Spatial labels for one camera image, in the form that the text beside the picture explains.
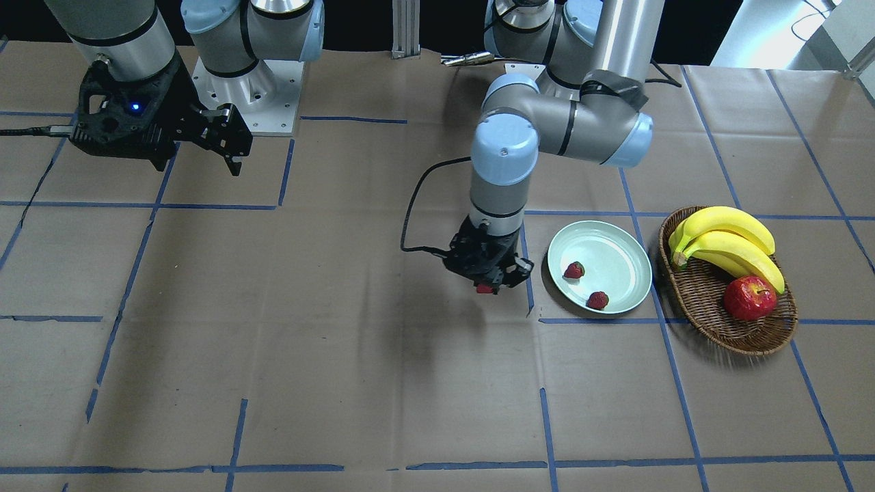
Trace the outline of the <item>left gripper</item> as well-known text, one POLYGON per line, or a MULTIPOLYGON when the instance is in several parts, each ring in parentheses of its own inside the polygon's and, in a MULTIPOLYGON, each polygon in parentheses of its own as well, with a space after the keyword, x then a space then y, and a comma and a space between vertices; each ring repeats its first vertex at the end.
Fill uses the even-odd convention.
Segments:
POLYGON ((528 280, 535 264, 517 254, 521 230, 506 236, 491 236, 488 231, 484 223, 476 226, 465 218, 450 241, 443 265, 473 284, 490 284, 497 294, 528 280))

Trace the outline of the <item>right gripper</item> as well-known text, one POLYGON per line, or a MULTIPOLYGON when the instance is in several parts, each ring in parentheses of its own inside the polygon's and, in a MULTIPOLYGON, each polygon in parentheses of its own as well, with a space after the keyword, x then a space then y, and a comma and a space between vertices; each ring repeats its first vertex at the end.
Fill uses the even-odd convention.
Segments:
POLYGON ((157 171, 191 142, 222 157, 238 177, 253 134, 234 104, 205 109, 181 55, 140 81, 119 81, 109 62, 94 60, 79 86, 69 140, 82 152, 107 158, 149 160, 157 171))

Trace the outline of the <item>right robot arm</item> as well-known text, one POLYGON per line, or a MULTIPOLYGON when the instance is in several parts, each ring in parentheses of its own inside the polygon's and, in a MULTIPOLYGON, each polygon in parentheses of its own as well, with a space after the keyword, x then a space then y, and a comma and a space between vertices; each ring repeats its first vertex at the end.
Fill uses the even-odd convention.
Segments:
POLYGON ((322 1, 184 1, 185 31, 209 91, 199 94, 155 1, 48 1, 90 63, 75 121, 32 128, 92 156, 148 160, 165 170, 178 142, 224 159, 238 176, 253 136, 246 116, 278 99, 269 60, 311 62, 324 40, 322 1))

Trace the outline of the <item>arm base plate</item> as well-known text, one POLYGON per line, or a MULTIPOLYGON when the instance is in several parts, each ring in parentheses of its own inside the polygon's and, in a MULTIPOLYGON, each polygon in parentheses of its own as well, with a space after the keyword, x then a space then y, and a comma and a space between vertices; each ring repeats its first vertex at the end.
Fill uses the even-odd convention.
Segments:
POLYGON ((247 74, 223 78, 210 74, 199 58, 193 84, 207 109, 234 104, 254 136, 293 136, 306 63, 260 60, 247 74))
POLYGON ((504 68, 507 74, 524 74, 532 80, 537 80, 537 78, 545 69, 545 66, 541 64, 525 64, 513 62, 504 64, 504 68))

